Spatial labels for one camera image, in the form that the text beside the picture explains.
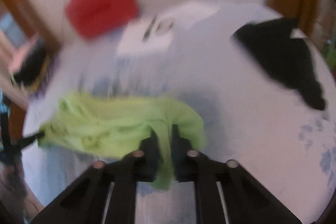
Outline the lime green garment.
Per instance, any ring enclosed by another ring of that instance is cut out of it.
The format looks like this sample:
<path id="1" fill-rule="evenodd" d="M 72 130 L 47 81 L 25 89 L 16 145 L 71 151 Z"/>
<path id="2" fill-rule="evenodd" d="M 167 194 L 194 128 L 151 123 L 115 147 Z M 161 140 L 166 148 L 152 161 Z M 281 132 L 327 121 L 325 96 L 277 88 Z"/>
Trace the lime green garment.
<path id="1" fill-rule="evenodd" d="M 172 126 L 196 149 L 206 145 L 204 123 L 189 105 L 169 97 L 93 97 L 73 92 L 62 97 L 58 110 L 40 126 L 38 145 L 58 145 L 97 157 L 121 159 L 155 132 L 161 154 L 152 186 L 168 190 L 173 179 Z"/>

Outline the stack of folded clothes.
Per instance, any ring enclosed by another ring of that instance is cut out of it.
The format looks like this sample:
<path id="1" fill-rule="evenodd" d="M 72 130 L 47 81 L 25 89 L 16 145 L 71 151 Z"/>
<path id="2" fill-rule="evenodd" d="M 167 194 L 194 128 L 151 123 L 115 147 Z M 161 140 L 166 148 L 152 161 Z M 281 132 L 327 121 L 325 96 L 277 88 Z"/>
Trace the stack of folded clothes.
<path id="1" fill-rule="evenodd" d="M 35 34 L 13 55 L 8 66 L 11 83 L 30 97 L 42 97 L 52 79 L 55 65 L 56 60 L 47 53 L 45 39 Z"/>

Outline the floral blue bed sheet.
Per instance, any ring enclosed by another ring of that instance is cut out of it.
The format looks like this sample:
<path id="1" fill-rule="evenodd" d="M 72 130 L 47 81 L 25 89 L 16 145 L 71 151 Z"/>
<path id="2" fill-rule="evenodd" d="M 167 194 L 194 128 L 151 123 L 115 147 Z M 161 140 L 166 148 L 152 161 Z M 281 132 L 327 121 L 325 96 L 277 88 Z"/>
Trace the floral blue bed sheet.
<path id="1" fill-rule="evenodd" d="M 195 4 L 172 10 L 175 37 L 167 50 L 120 55 L 127 35 L 110 32 L 92 42 L 75 40 L 61 51 L 44 96 L 32 100 L 24 135 L 35 132 L 70 91 L 94 96 L 175 97 L 205 123 L 211 159 L 235 159 L 303 223 L 316 221 L 335 190 L 335 82 L 315 48 L 315 75 L 325 111 L 271 80 L 234 40 L 249 22 L 278 18 L 254 4 L 222 3 L 211 16 L 181 22 Z"/>

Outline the black garment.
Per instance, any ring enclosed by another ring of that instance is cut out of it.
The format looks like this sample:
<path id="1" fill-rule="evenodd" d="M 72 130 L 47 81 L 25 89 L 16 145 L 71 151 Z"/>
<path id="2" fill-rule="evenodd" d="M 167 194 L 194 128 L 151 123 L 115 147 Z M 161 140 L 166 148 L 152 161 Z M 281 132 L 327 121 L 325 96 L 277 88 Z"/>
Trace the black garment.
<path id="1" fill-rule="evenodd" d="M 297 90 L 307 106 L 323 111 L 327 103 L 314 73 L 309 47 L 302 38 L 292 38 L 298 21 L 278 18 L 240 27 L 234 37 L 273 80 Z"/>

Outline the red bear suitcase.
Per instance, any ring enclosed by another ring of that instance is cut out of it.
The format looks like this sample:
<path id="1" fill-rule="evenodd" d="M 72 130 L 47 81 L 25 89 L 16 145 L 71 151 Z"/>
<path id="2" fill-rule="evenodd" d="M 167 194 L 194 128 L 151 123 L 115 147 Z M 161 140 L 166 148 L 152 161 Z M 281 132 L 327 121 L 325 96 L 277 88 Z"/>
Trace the red bear suitcase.
<path id="1" fill-rule="evenodd" d="M 137 0 L 69 0 L 65 14 L 81 37 L 91 39 L 127 24 L 139 7 Z"/>

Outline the black marker pen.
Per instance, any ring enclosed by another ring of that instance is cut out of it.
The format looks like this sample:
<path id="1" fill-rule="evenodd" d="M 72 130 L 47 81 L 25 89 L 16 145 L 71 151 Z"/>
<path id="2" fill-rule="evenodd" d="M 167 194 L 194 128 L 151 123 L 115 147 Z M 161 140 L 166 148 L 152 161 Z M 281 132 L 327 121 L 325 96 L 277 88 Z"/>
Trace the black marker pen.
<path id="1" fill-rule="evenodd" d="M 147 29 L 146 29 L 146 31 L 145 31 L 145 33 L 143 35 L 143 38 L 142 38 L 143 42 L 146 42 L 149 39 L 149 36 L 151 34 L 151 30 L 153 29 L 156 20 L 157 20 L 156 16 L 151 20 L 151 23 L 149 24 L 149 26 L 147 27 Z"/>

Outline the white paper sheet front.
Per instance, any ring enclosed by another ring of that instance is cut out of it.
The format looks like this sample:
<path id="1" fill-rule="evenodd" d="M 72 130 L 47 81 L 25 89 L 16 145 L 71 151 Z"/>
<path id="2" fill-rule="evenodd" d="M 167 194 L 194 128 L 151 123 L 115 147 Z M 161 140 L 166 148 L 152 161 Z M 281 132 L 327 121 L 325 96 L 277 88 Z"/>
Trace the white paper sheet front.
<path id="1" fill-rule="evenodd" d="M 167 51 L 174 39 L 172 17 L 151 16 L 131 21 L 118 44 L 116 55 L 138 56 Z"/>

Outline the white paper sheet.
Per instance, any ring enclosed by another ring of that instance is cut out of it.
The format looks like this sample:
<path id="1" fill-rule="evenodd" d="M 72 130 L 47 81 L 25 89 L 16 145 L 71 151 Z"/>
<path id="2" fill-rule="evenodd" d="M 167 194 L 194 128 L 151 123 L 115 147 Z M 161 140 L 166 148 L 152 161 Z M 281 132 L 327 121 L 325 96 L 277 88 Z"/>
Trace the white paper sheet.
<path id="1" fill-rule="evenodd" d="M 185 29 L 191 28 L 197 22 L 207 19 L 219 11 L 219 5 L 189 1 L 172 7 L 159 15 L 159 23 L 172 23 Z"/>
<path id="2" fill-rule="evenodd" d="M 116 55 L 138 56 L 167 51 L 174 39 L 172 17 L 151 16 L 131 21 L 118 44 Z"/>

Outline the white paper sheet back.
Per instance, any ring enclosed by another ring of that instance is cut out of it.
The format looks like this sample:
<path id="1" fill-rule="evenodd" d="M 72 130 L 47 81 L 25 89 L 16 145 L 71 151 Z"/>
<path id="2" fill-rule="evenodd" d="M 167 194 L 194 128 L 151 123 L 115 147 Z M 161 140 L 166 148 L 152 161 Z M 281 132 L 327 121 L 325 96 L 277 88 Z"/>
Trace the white paper sheet back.
<path id="1" fill-rule="evenodd" d="M 219 11 L 219 5 L 189 1 L 172 7 L 159 15 L 159 23 L 172 23 L 185 29 L 191 28 L 197 22 L 207 19 Z"/>

